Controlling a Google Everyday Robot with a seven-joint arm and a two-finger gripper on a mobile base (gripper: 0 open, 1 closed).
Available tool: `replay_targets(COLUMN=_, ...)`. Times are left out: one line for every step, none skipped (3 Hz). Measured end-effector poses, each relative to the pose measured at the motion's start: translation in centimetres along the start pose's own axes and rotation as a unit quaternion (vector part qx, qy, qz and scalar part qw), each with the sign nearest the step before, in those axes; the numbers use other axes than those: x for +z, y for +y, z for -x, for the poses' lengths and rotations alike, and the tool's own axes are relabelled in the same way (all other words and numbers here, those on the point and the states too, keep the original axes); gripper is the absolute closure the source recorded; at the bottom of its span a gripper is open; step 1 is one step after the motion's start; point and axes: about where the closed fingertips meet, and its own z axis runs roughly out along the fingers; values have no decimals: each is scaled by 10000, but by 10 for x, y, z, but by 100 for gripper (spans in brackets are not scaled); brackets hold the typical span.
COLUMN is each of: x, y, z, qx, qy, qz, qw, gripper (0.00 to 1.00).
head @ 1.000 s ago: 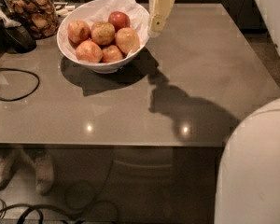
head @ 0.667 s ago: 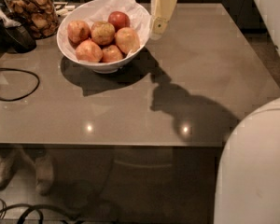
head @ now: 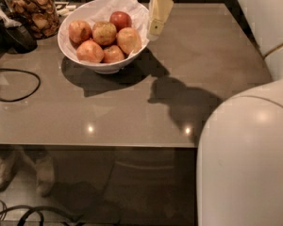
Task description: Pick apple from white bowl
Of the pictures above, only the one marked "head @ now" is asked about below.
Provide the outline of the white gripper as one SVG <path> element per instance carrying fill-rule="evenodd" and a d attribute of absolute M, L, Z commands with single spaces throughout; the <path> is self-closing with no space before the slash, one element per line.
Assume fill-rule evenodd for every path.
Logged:
<path fill-rule="evenodd" d="M 157 40 L 173 8 L 173 0 L 151 0 L 149 4 L 149 21 L 147 39 Z"/>

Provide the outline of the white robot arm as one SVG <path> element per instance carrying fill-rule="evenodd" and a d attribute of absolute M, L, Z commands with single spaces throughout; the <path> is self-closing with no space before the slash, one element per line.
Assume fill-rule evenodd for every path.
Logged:
<path fill-rule="evenodd" d="M 283 0 L 238 4 L 272 80 L 227 99 L 208 118 L 187 226 L 283 226 Z"/>

